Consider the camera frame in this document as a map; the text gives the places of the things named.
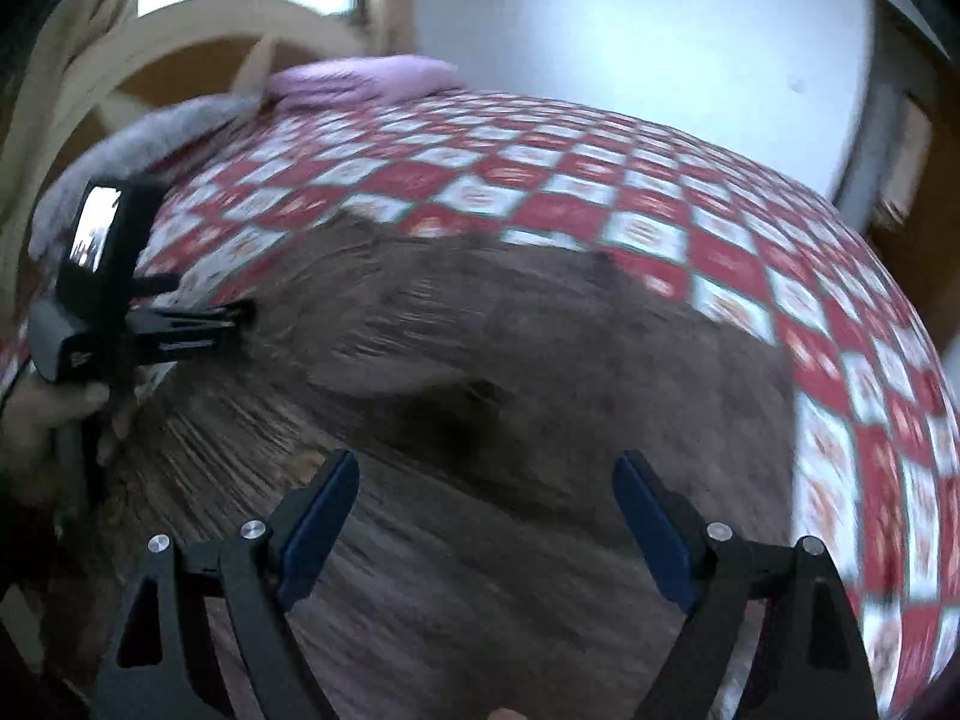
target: camera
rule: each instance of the camera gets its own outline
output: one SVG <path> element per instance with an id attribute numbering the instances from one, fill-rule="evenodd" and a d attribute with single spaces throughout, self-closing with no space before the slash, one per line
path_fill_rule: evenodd
<path id="1" fill-rule="evenodd" d="M 253 320 L 251 301 L 206 311 L 142 304 L 179 287 L 177 274 L 136 275 L 165 194 L 166 187 L 150 177 L 96 178 L 86 186 L 56 285 L 32 305 L 28 321 L 30 356 L 47 381 L 104 381 L 123 389 L 138 365 L 238 346 L 241 327 Z M 96 463 L 100 432 L 93 416 L 56 435 L 61 472 L 74 488 L 85 488 L 88 503 L 103 496 Z M 85 508 L 80 500 L 74 503 Z"/>

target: metal screw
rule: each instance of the metal screw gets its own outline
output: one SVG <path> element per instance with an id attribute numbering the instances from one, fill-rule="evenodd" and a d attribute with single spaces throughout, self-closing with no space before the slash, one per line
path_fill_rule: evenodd
<path id="1" fill-rule="evenodd" d="M 260 538 L 266 532 L 267 526 L 258 519 L 251 519 L 250 522 L 245 522 L 243 527 L 240 528 L 240 535 L 243 536 L 243 538 L 246 538 L 248 541 L 253 541 L 255 538 Z"/>
<path id="2" fill-rule="evenodd" d="M 707 525 L 707 535 L 714 541 L 729 541 L 733 538 L 733 528 L 726 522 L 712 522 Z"/>
<path id="3" fill-rule="evenodd" d="M 170 536 L 166 533 L 158 533 L 147 542 L 147 549 L 153 553 L 163 552 L 168 546 L 170 546 Z"/>
<path id="4" fill-rule="evenodd" d="M 827 549 L 817 536 L 804 536 L 800 542 L 800 546 L 803 547 L 805 552 L 810 553 L 810 555 L 823 555 Z"/>

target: human hand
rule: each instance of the human hand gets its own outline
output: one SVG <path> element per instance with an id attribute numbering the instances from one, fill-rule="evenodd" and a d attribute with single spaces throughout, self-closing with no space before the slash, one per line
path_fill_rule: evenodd
<path id="1" fill-rule="evenodd" d="M 496 712 L 491 712 L 487 720 L 527 720 L 527 718 L 512 709 L 498 709 Z"/>
<path id="2" fill-rule="evenodd" d="M 64 499 L 68 490 L 53 457 L 53 431 L 99 412 L 109 401 L 109 388 L 99 383 L 52 385 L 35 371 L 16 382 L 0 415 L 0 473 L 17 501 L 43 508 Z M 98 446 L 101 464 L 126 439 L 135 411 L 136 399 L 115 399 Z"/>

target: finger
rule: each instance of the finger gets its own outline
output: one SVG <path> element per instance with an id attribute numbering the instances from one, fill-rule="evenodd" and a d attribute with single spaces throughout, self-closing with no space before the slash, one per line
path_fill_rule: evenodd
<path id="1" fill-rule="evenodd" d="M 61 427 L 97 413 L 110 399 L 109 387 L 99 382 L 85 386 L 44 384 L 37 397 L 35 418 L 45 428 Z"/>
<path id="2" fill-rule="evenodd" d="M 97 464 L 103 468 L 110 465 L 113 456 L 120 448 L 120 440 L 114 432 L 105 430 L 97 442 Z"/>
<path id="3" fill-rule="evenodd" d="M 117 436 L 119 442 L 124 442 L 130 437 L 133 420 L 139 408 L 140 404 L 136 402 L 136 398 L 132 395 L 117 406 L 110 424 L 113 426 L 113 435 Z"/>
<path id="4" fill-rule="evenodd" d="M 308 485 L 325 460 L 320 452 L 307 450 L 290 455 L 286 460 L 281 461 L 280 465 L 301 485 Z"/>

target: black clip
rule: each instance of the black clip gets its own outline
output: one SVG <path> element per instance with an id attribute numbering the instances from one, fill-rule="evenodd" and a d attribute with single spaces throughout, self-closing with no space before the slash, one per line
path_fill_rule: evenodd
<path id="1" fill-rule="evenodd" d="M 640 452 L 617 459 L 613 492 L 656 586 L 688 615 L 637 720 L 707 717 L 750 600 L 767 605 L 739 720 L 877 718 L 856 618 L 819 538 L 771 546 L 707 524 Z"/>
<path id="2" fill-rule="evenodd" d="M 266 521 L 222 541 L 181 547 L 154 536 L 127 586 L 97 679 L 95 720 L 234 717 L 205 597 L 227 600 L 253 692 L 268 720 L 335 720 L 283 613 L 309 595 L 359 490 L 340 451 Z"/>

